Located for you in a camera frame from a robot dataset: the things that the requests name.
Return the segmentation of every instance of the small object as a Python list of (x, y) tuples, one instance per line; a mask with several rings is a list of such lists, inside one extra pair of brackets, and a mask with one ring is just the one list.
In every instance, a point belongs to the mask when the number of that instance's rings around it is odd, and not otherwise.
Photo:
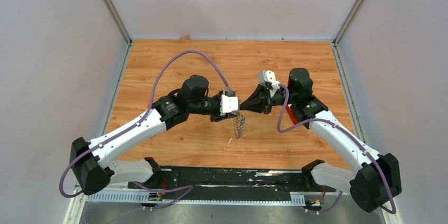
[(221, 95), (221, 116), (225, 113), (232, 113), (234, 111), (239, 111), (239, 100), (238, 97), (232, 96), (228, 97), (226, 95)]
[(234, 115), (234, 132), (236, 138), (241, 138), (244, 131), (244, 124), (246, 123), (246, 117), (242, 115), (241, 111), (238, 110), (233, 112)]

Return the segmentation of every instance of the gray floor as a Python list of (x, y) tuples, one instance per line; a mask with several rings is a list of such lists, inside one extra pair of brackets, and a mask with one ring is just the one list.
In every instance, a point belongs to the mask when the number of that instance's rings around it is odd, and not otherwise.
[[(330, 206), (335, 196), (325, 197), (326, 207)], [(136, 210), (122, 216), (133, 209), (141, 209), (135, 203), (87, 203), (84, 212), (84, 223), (173, 223), (173, 224), (284, 224), (284, 223), (343, 223), (343, 224), (379, 224), (384, 219), (377, 211), (366, 213), (358, 208), (350, 196), (344, 196), (333, 211), (314, 216), (304, 213), (301, 207), (269, 207), (269, 206), (211, 206), (195, 204), (177, 204), (165, 209)]]

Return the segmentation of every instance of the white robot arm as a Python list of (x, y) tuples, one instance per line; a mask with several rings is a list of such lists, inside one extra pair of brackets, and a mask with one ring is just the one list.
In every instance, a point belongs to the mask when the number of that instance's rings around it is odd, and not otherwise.
[(208, 97), (208, 84), (206, 78), (193, 75), (180, 89), (161, 97), (151, 110), (120, 128), (87, 142), (82, 137), (73, 141), (71, 162), (91, 150), (72, 167), (83, 193), (91, 195), (113, 183), (146, 182), (158, 165), (148, 160), (116, 159), (138, 143), (186, 121), (190, 114), (210, 115), (212, 122), (235, 117), (234, 112), (239, 110), (235, 92), (220, 91)]
[(325, 185), (350, 193), (358, 206), (367, 212), (372, 212), (389, 201), (389, 191), (392, 197), (401, 193), (397, 159), (390, 153), (381, 155), (347, 130), (328, 107), (312, 94), (313, 81), (306, 69), (291, 70), (287, 86), (281, 85), (274, 73), (268, 70), (262, 70), (258, 79), (259, 85), (241, 103), (241, 110), (269, 114), (272, 106), (284, 105), (297, 125), (281, 130), (279, 120), (279, 132), (287, 132), (303, 124), (327, 141), (351, 167), (351, 170), (346, 170), (316, 160), (302, 168), (302, 172), (307, 175), (308, 186)]

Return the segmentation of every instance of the white bracket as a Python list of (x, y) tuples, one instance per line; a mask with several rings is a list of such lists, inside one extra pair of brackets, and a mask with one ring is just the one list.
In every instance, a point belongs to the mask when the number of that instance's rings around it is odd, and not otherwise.
[(266, 83), (269, 82), (272, 85), (272, 89), (269, 90), (270, 96), (274, 96), (275, 92), (280, 88), (280, 82), (275, 79), (275, 74), (269, 70), (262, 70), (258, 73), (258, 81), (260, 85), (266, 87)]
[[(379, 152), (370, 148), (364, 142), (360, 141), (353, 133), (345, 128), (334, 116), (331, 111), (322, 111), (316, 114), (316, 118), (329, 120), (342, 129), (350, 133), (359, 144), (368, 149), (368, 152), (375, 158), (378, 158)], [(363, 154), (363, 151), (343, 132), (334, 128), (325, 122), (310, 122), (310, 130), (321, 136), (328, 142), (350, 165), (351, 169), (356, 173), (362, 168), (363, 163), (370, 164), (372, 161)]]
[(314, 167), (311, 175), (318, 185), (329, 186), (346, 193), (350, 193), (350, 181), (354, 179), (353, 171), (334, 167), (328, 163)]
[(140, 182), (144, 183), (154, 174), (151, 165), (146, 160), (114, 161), (109, 168), (115, 172), (110, 177), (110, 183)]
[[(150, 138), (151, 136), (166, 131), (165, 122), (160, 121), (161, 116), (157, 112), (157, 110), (152, 109), (148, 117), (141, 123), (139, 123), (138, 121), (142, 118), (142, 116), (144, 116), (144, 114), (145, 112), (143, 112), (140, 116), (134, 118), (132, 121), (129, 121), (127, 124), (121, 126), (120, 128), (106, 135), (94, 138), (90, 141), (91, 143), (90, 146), (96, 146), (96, 145), (100, 146), (100, 148), (94, 150), (92, 154), (94, 156), (99, 157), (98, 164), (101, 167), (103, 168), (108, 167), (120, 155), (122, 155), (123, 153), (125, 153), (138, 143), (144, 141), (147, 138)], [(127, 133), (109, 142), (108, 144), (103, 145), (101, 143), (105, 139), (108, 139), (124, 131), (125, 129), (127, 129), (129, 126), (132, 125), (137, 126), (134, 127), (132, 130), (128, 131)]]
[(225, 113), (231, 113), (233, 111), (239, 110), (238, 97), (228, 97), (226, 95), (221, 95), (221, 116)]

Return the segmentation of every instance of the metal frame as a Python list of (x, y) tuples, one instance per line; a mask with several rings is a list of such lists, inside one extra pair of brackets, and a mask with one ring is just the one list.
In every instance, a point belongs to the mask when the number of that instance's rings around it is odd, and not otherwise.
[[(115, 104), (115, 101), (116, 101), (116, 98), (117, 98), (117, 95), (118, 95), (118, 90), (119, 90), (121, 81), (122, 81), (123, 76), (124, 76), (124, 71), (126, 69), (126, 66), (127, 66), (128, 60), (129, 60), (130, 52), (131, 52), (131, 49), (133, 47), (133, 40), (129, 36), (129, 34), (128, 34), (125, 26), (124, 26), (124, 23), (122, 22), (121, 18), (119, 17), (119, 15), (117, 13), (117, 10), (115, 9), (112, 1), (111, 0), (103, 0), (103, 2), (105, 3), (106, 7), (108, 8), (108, 10), (109, 10), (112, 18), (114, 19), (118, 29), (120, 30), (124, 40), (128, 44), (128, 49), (127, 49), (126, 55), (125, 55), (124, 60), (123, 60), (123, 64), (122, 64), (122, 68), (120, 70), (120, 74), (119, 74), (118, 79), (117, 79), (117, 85), (116, 85), (116, 88), (115, 88), (115, 91), (114, 91), (114, 96), (113, 96), (112, 102), (111, 102), (110, 107), (109, 107), (109, 111), (108, 111), (106, 119), (105, 119), (105, 125), (104, 125), (103, 130), (102, 130), (102, 132), (104, 134), (106, 132), (106, 130), (107, 130), (107, 127), (108, 127), (108, 124), (109, 124), (109, 120), (110, 120), (110, 116), (111, 116), (111, 113), (112, 113), (112, 110), (113, 110), (113, 107), (114, 107), (114, 104)], [(346, 102), (347, 102), (347, 105), (348, 105), (348, 108), (349, 108), (349, 113), (351, 115), (352, 123), (353, 123), (354, 129), (355, 129), (355, 134), (360, 138), (360, 140), (365, 141), (364, 135), (363, 135), (363, 132), (362, 132), (362, 123), (361, 123), (361, 121), (359, 119), (358, 112), (357, 112), (357, 110), (358, 110), (357, 104), (356, 104), (356, 102), (354, 101), (354, 98), (353, 98), (351, 84), (350, 84), (350, 81), (349, 81), (349, 79), (348, 79), (348, 77), (347, 77), (347, 75), (345, 73), (345, 64), (344, 64), (344, 61), (343, 61), (343, 58), (342, 58), (342, 55), (341, 55), (341, 51), (339, 49), (339, 43), (341, 42), (345, 32), (347, 31), (347, 29), (350, 26), (351, 22), (355, 18), (356, 14), (357, 14), (359, 8), (362, 6), (363, 2), (364, 2), (364, 0), (356, 0), (355, 1), (352, 9), (350, 10), (350, 13), (347, 15), (346, 20), (342, 24), (341, 29), (339, 30), (339, 32), (338, 32), (338, 34), (337, 34), (337, 36), (335, 37), (334, 40), (304, 40), (304, 41), (330, 41), (330, 42), (332, 42), (331, 46), (332, 46), (334, 58), (335, 58), (335, 61), (336, 61), (336, 65), (337, 65), (337, 68), (338, 68), (338, 72), (339, 72), (340, 80), (341, 80), (341, 83), (342, 83), (342, 88), (343, 88), (343, 91), (344, 91)], [(120, 186), (119, 189), (118, 188), (114, 189), (111, 186), (111, 188), (109, 188), (109, 189), (112, 189), (112, 191), (107, 191), (106, 193), (111, 193), (114, 190), (121, 191), (120, 194), (123, 194), (123, 193), (127, 194), (127, 193), (129, 193), (129, 192), (126, 191), (126, 189), (124, 189), (124, 186)], [(312, 192), (305, 192), (304, 194), (313, 194), (313, 193)], [(81, 214), (82, 214), (82, 210), (83, 210), (83, 206), (84, 206), (85, 202), (88, 201), (88, 198), (89, 198), (88, 196), (81, 195), (80, 197), (71, 199), (70, 205), (68, 207), (68, 210), (67, 210), (67, 213), (66, 213), (66, 216), (65, 216), (65, 219), (64, 219), (63, 223), (66, 223), (66, 224), (79, 223), (79, 220), (80, 220)], [(400, 217), (398, 212), (397, 212), (396, 215), (388, 214), (386, 212), (383, 212), (383, 213), (384, 213), (383, 216), (384, 216), (385, 222), (387, 224), (392, 224), (392, 223), (393, 224), (402, 224), (401, 217)]]
[(64, 217), (63, 224), (78, 224), (82, 216), (82, 210), (86, 204), (87, 196), (84, 194), (79, 195), (76, 198), (70, 200), (69, 207)]
[(349, 108), (351, 122), (354, 127), (354, 133), (361, 141), (365, 142), (364, 134), (362, 133), (361, 122), (359, 120), (357, 112), (358, 108), (352, 95), (350, 81), (347, 78), (345, 72), (345, 64), (339, 53), (339, 48), (335, 46), (334, 43), (331, 44), (331, 49), (333, 50), (334, 59), (336, 61), (336, 67), (338, 68), (339, 78), (341, 79), (342, 90), (344, 91), (347, 106)]
[(117, 24), (118, 29), (120, 30), (120, 33), (122, 34), (123, 38), (128, 44), (132, 43), (132, 39), (129, 36), (129, 33), (127, 32), (123, 21), (121, 20), (120, 16), (117, 13), (117, 10), (115, 9), (114, 4), (112, 3), (112, 0), (103, 0), (104, 4), (106, 5), (107, 9), (110, 12), (110, 15), (115, 21), (115, 24)]
[(109, 126), (110, 117), (112, 115), (112, 111), (114, 110), (115, 102), (117, 101), (118, 91), (120, 89), (120, 85), (122, 83), (124, 72), (126, 70), (126, 66), (127, 66), (127, 63), (129, 61), (129, 57), (130, 57), (130, 52), (131, 52), (133, 46), (134, 46), (134, 42), (128, 43), (127, 51), (126, 51), (125, 57), (123, 59), (122, 67), (120, 68), (120, 74), (118, 75), (118, 79), (116, 80), (117, 85), (115, 86), (114, 96), (112, 98), (112, 102), (110, 103), (109, 111), (106, 114), (104, 127), (102, 128), (102, 135), (104, 135), (106, 133), (107, 127)]
[(347, 15), (346, 20), (341, 26), (341, 29), (339, 30), (338, 34), (336, 35), (336, 38), (333, 40), (333, 43), (337, 46), (340, 42), (342, 37), (344, 36), (347, 28), (350, 26), (350, 23), (353, 21), (354, 17), (356, 16), (356, 13), (358, 12), (358, 9), (361, 7), (362, 2), (364, 0), (356, 0), (352, 9), (350, 10), (349, 14)]
[[(176, 204), (217, 204), (232, 206), (285, 206), (285, 207), (303, 207), (305, 206), (305, 195), (296, 192), (290, 192), (289, 201), (241, 201), (241, 200), (188, 200), (181, 199)], [(172, 199), (163, 199), (162, 201), (151, 201), (150, 193), (145, 190), (107, 190), (104, 189), (98, 193), (87, 197), (86, 202), (117, 202), (117, 203), (157, 203), (167, 204)]]

